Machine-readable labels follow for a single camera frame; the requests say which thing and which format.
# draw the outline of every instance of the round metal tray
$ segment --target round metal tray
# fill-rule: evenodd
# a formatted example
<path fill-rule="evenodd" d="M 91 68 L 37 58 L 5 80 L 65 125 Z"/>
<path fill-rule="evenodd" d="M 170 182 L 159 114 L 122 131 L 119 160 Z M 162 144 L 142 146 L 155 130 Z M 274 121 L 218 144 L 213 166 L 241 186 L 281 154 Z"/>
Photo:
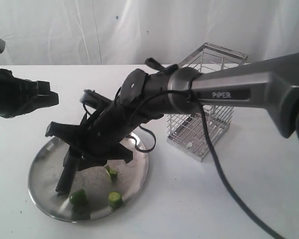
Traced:
<path fill-rule="evenodd" d="M 137 146 L 146 149 L 140 139 Z M 46 215 L 65 222 L 87 222 L 108 216 L 114 211 L 108 205 L 110 192 L 117 191 L 127 205 L 142 188 L 148 172 L 148 154 L 135 150 L 135 141 L 125 138 L 121 142 L 133 151 L 133 160 L 109 160 L 108 165 L 118 171 L 117 180 L 112 183 L 104 167 L 93 167 L 77 172 L 70 194 L 84 188 L 89 206 L 84 212 L 75 212 L 68 197 L 58 197 L 55 191 L 63 170 L 63 159 L 69 146 L 57 137 L 48 141 L 34 158 L 28 177 L 28 188 L 34 204 Z"/>

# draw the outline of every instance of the white wall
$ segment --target white wall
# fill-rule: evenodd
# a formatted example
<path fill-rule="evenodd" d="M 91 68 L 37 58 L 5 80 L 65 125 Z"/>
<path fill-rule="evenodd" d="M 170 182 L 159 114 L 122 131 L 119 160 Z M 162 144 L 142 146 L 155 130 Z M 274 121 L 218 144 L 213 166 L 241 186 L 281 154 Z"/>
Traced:
<path fill-rule="evenodd" d="M 299 0 L 0 0 L 0 64 L 178 63 L 209 41 L 299 52 Z"/>

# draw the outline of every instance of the white curtain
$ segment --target white curtain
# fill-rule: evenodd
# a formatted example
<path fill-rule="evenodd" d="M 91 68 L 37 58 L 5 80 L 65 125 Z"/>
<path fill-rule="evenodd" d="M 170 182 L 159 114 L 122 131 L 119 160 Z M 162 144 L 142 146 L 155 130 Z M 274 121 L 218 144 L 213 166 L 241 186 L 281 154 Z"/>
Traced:
<path fill-rule="evenodd" d="M 0 65 L 178 63 L 208 41 L 299 52 L 299 0 L 0 0 Z"/>

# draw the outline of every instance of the metal wire basket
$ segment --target metal wire basket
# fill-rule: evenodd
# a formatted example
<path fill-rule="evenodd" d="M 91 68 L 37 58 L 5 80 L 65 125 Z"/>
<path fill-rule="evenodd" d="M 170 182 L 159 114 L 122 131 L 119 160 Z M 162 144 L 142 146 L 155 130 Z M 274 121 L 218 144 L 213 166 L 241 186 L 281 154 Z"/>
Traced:
<path fill-rule="evenodd" d="M 205 43 L 179 63 L 179 67 L 193 67 L 201 73 L 209 73 L 240 66 L 246 59 L 246 54 Z M 203 109 L 211 141 L 216 143 L 230 127 L 233 107 L 204 106 Z M 204 138 L 200 114 L 168 115 L 167 124 L 167 141 L 202 161 L 209 148 Z"/>

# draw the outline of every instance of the white table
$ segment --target white table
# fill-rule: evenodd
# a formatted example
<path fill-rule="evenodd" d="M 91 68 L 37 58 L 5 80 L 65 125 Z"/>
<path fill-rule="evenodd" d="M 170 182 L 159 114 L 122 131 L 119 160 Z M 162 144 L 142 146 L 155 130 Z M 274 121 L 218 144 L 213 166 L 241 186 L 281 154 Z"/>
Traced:
<path fill-rule="evenodd" d="M 7 66 L 16 77 L 50 81 L 58 106 L 14 119 L 0 118 L 0 239 L 269 238 L 236 205 L 212 158 L 199 163 L 166 143 L 166 119 L 148 128 L 158 144 L 137 198 L 118 213 L 85 224 L 59 222 L 40 212 L 27 176 L 50 121 L 78 124 L 84 89 L 112 99 L 125 77 L 145 66 Z M 149 146 L 150 136 L 136 130 Z M 282 138 L 264 110 L 237 109 L 216 146 L 229 181 L 257 215 L 287 238 L 299 238 L 299 142 Z"/>

